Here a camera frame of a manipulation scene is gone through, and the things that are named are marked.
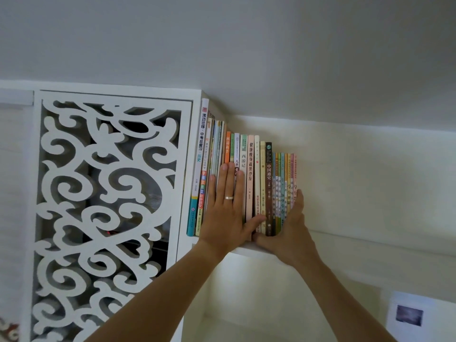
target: bookshelf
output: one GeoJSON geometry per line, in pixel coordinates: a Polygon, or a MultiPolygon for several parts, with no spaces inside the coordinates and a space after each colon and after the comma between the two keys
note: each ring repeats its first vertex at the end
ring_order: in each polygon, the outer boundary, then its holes
{"type": "MultiPolygon", "coordinates": [[[[186,235],[186,222],[200,103],[202,97],[207,97],[203,91],[39,81],[0,81],[1,88],[35,93],[35,126],[42,117],[36,103],[43,90],[86,94],[90,98],[116,96],[123,103],[136,98],[188,103],[188,118],[180,122],[180,129],[188,130],[188,142],[179,153],[185,176],[176,176],[180,186],[172,196],[173,202],[181,204],[168,204],[165,209],[172,214],[166,267],[197,242],[197,237],[186,235]]],[[[306,224],[323,260],[348,279],[347,287],[355,296],[361,295],[360,301],[369,310],[377,309],[378,288],[456,302],[456,247],[451,228],[454,215],[450,208],[456,204],[456,180],[454,172],[448,170],[456,163],[453,133],[224,115],[212,101],[210,109],[231,129],[259,134],[272,141],[276,151],[298,155],[298,184],[305,196],[306,224]]],[[[39,128],[35,132],[35,137],[40,137],[39,128]]],[[[39,149],[34,149],[37,159],[39,149]]],[[[41,174],[31,168],[36,180],[41,174]]],[[[36,194],[36,186],[31,191],[36,194]]],[[[36,195],[31,197],[29,207],[35,207],[35,203],[36,195]]],[[[30,284],[36,271],[33,245],[39,228],[35,211],[28,219],[29,253],[24,281],[30,284]]],[[[304,328],[317,336],[317,328],[303,325],[296,318],[299,307],[308,306],[305,314],[309,316],[316,310],[303,285],[293,269],[248,242],[234,250],[211,276],[184,316],[173,341],[229,341],[234,337],[242,341],[240,336],[252,341],[297,341],[304,328]],[[251,274],[264,279],[257,283],[256,295],[251,295],[248,285],[255,281],[251,274]],[[271,291],[267,279],[277,290],[271,291]],[[224,283],[233,285],[233,290],[227,292],[229,300],[223,297],[224,291],[229,290],[224,283]],[[289,292],[300,295],[295,303],[287,296],[289,292]],[[249,297],[256,301],[242,300],[249,297]],[[236,318],[242,317],[243,309],[256,318],[236,318]],[[288,332],[281,333],[279,325],[286,322],[288,332]]],[[[36,300],[32,292],[30,286],[24,299],[24,336],[30,334],[27,329],[31,328],[31,306],[36,300]]],[[[311,322],[325,330],[321,320],[311,322]]]]}

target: carved lattice panel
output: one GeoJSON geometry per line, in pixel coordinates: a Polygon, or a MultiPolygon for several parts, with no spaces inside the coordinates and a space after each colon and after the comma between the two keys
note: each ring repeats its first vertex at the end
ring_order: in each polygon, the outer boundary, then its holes
{"type": "Polygon", "coordinates": [[[39,92],[35,112],[42,125],[31,335],[79,342],[157,275],[153,242],[174,242],[191,102],[39,92]]]}

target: picture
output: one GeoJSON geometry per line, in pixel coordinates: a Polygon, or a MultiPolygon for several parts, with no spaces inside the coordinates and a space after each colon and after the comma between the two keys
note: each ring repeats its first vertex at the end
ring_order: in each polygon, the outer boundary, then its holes
{"type": "Polygon", "coordinates": [[[396,321],[421,326],[423,321],[423,311],[415,308],[398,305],[396,311],[396,321]]]}

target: white ceiling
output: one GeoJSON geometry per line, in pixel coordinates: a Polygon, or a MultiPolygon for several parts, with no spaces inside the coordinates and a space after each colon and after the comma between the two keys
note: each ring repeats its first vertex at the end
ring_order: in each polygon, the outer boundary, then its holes
{"type": "Polygon", "coordinates": [[[227,112],[456,130],[456,0],[0,0],[0,79],[202,88],[227,112]]]}

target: cabinet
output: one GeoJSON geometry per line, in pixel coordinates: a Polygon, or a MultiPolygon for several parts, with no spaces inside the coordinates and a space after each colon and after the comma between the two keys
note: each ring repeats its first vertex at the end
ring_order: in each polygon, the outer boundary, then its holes
{"type": "MultiPolygon", "coordinates": [[[[201,90],[57,82],[0,81],[2,87],[35,92],[31,162],[40,167],[30,167],[34,184],[27,213],[23,340],[61,341],[66,336],[82,341],[197,242],[185,232],[205,95],[201,90]]],[[[216,106],[210,110],[224,119],[216,106]]],[[[317,248],[332,269],[356,281],[347,286],[354,294],[363,293],[360,301],[372,312],[378,288],[456,301],[452,239],[392,230],[397,217],[412,225],[417,211],[399,210],[389,199],[401,193],[399,198],[410,206],[419,202],[423,211],[429,209],[422,195],[413,194],[424,187],[419,182],[425,173],[410,170],[413,161],[423,158],[419,149],[429,149],[432,178],[436,184],[437,178],[446,182],[439,192],[447,204],[454,202],[447,194],[454,174],[439,168],[452,163],[448,149],[456,137],[260,117],[226,120],[233,130],[259,134],[278,151],[298,154],[299,184],[310,206],[306,220],[317,248]],[[407,159],[406,174],[416,175],[413,182],[410,175],[400,180],[397,166],[385,165],[398,163],[392,154],[407,159]],[[408,195],[402,189],[406,183],[415,185],[408,186],[408,195]],[[366,208],[347,209],[356,206],[366,208]]],[[[420,163],[419,169],[428,164],[420,163]]],[[[449,211],[428,223],[446,224],[449,211]]],[[[246,243],[204,285],[173,341],[294,341],[304,332],[317,339],[318,331],[297,318],[300,308],[307,307],[306,321],[323,324],[312,320],[318,308],[301,286],[292,269],[246,243]],[[279,334],[284,326],[288,333],[279,334]]]]}

